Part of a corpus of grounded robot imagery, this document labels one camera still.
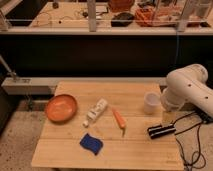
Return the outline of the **translucent yellowish gripper finger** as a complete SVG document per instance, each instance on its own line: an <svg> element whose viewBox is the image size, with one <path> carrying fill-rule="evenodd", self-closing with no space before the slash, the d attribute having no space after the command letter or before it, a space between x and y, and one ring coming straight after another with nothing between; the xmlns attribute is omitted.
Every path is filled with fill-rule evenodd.
<svg viewBox="0 0 213 171"><path fill-rule="evenodd" d="M173 112L163 112L162 114L162 125L167 126L174 120L175 114Z"/></svg>

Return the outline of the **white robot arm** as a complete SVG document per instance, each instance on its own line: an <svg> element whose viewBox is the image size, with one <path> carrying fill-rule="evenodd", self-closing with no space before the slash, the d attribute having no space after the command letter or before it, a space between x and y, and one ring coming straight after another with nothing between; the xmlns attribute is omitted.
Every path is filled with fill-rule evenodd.
<svg viewBox="0 0 213 171"><path fill-rule="evenodd" d="M167 112L180 110L189 102L201 113L213 119L213 89L206 85L208 71L201 64L191 64L169 72L166 76L167 87L160 100Z"/></svg>

